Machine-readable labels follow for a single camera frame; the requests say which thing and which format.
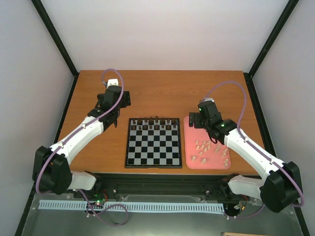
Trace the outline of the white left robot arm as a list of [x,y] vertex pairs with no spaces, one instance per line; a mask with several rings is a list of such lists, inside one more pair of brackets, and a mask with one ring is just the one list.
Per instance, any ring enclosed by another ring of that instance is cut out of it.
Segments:
[[95,107],[70,134],[50,147],[39,147],[32,173],[36,191],[44,188],[60,195],[67,190],[81,189],[92,198],[99,197],[102,185],[96,177],[88,172],[71,171],[69,166],[90,141],[111,125],[116,126],[120,109],[130,105],[129,91],[111,85],[97,95]]

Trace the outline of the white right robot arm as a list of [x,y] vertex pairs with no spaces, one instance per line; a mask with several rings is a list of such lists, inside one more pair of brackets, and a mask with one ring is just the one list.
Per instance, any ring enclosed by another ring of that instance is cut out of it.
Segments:
[[223,119],[212,99],[202,100],[198,104],[198,112],[189,113],[189,127],[205,130],[211,141],[226,145],[259,174],[259,179],[229,175],[223,181],[223,194],[246,195],[262,200],[275,213],[289,205],[304,205],[299,167],[294,162],[285,163],[276,158],[249,138],[238,123]]

